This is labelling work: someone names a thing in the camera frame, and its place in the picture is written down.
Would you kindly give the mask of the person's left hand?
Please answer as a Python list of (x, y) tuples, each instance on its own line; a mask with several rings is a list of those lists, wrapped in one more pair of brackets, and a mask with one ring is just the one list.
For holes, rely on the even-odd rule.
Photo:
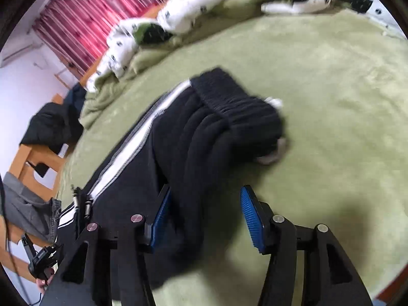
[(53, 268), (48, 268), (46, 272), (48, 273), (48, 280), (42, 280), (39, 278), (36, 279), (36, 285), (41, 294), (46, 293), (48, 286), (50, 285), (52, 279), (55, 276), (55, 271)]

